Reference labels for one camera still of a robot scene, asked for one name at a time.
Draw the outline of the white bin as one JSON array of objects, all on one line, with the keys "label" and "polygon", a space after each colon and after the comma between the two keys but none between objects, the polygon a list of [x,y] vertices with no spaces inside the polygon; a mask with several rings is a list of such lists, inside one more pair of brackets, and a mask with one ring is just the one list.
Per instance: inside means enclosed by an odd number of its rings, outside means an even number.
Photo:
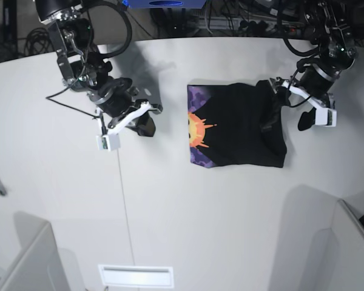
[{"label": "white bin", "polygon": [[0,221],[0,290],[85,290],[73,252],[58,247],[50,221],[16,212]]},{"label": "white bin", "polygon": [[300,290],[364,290],[364,228],[344,200],[313,237]]}]

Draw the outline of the white bin left front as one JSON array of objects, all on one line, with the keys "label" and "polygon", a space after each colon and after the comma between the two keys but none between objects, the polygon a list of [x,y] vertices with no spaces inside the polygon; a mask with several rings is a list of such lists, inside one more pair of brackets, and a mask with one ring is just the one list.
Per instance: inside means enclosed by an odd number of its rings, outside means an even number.
[{"label": "white bin left front", "polygon": [[0,221],[0,290],[85,290],[73,252],[58,247],[50,221],[16,212]]}]

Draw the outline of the black T-shirt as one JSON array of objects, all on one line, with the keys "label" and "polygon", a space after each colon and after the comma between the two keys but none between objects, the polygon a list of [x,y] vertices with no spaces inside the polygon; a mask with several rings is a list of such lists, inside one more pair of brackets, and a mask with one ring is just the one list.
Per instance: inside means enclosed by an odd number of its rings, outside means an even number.
[{"label": "black T-shirt", "polygon": [[232,165],[282,168],[287,146],[283,98],[268,80],[254,85],[188,85],[190,161],[207,169]]}]

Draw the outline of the blue box at top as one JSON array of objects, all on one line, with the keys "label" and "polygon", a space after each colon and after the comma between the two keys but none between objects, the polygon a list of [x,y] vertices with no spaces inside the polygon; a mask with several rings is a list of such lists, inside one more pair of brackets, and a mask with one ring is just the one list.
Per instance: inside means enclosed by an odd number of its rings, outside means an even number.
[{"label": "blue box at top", "polygon": [[202,8],[206,0],[123,0],[130,8]]}]

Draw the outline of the white bin right front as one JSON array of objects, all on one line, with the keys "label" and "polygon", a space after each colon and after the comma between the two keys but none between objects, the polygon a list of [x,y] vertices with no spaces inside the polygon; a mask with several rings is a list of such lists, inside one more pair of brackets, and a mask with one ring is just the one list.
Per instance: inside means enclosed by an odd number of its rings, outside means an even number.
[{"label": "white bin right front", "polygon": [[364,228],[344,200],[313,237],[300,290],[364,290]]}]

